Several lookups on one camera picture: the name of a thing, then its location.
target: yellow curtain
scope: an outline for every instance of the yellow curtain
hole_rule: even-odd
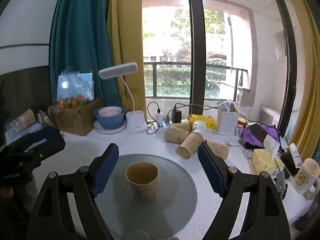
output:
[[[320,35],[306,0],[291,0],[305,51],[305,83],[300,114],[291,136],[302,160],[311,158],[320,136]]]
[[[109,0],[107,11],[108,33],[115,65],[136,62],[138,72],[124,76],[134,98],[135,110],[142,110],[145,118],[142,48],[142,0]],[[118,86],[122,105],[133,110],[131,97],[120,78]]]

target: purple cloth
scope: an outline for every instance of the purple cloth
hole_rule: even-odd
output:
[[[276,129],[276,126],[268,126],[262,125],[261,126],[270,136],[272,136],[278,143],[279,141],[279,134]],[[242,132],[242,138],[244,147],[246,149],[261,149],[264,148],[263,144],[249,131],[248,128],[244,128]]]

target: power strip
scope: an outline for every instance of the power strip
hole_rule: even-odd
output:
[[[168,129],[168,127],[172,124],[172,122],[170,121],[169,123],[165,123],[163,121],[163,126],[159,128],[159,130],[156,132],[156,130],[158,129],[158,123],[157,122],[153,122],[152,123],[152,132],[156,132],[156,133],[165,133]]]

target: cardboard box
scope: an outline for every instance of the cardboard box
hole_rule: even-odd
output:
[[[103,107],[103,99],[97,98],[77,108],[64,109],[56,112],[57,106],[48,108],[50,120],[57,129],[76,135],[85,136],[93,129],[96,117],[93,112]]]

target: white mug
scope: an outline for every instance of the white mug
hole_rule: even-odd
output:
[[[307,199],[313,199],[320,189],[320,168],[318,163],[307,158],[293,180],[293,187],[301,195],[305,195]],[[316,182],[316,190],[310,191],[310,187]]]

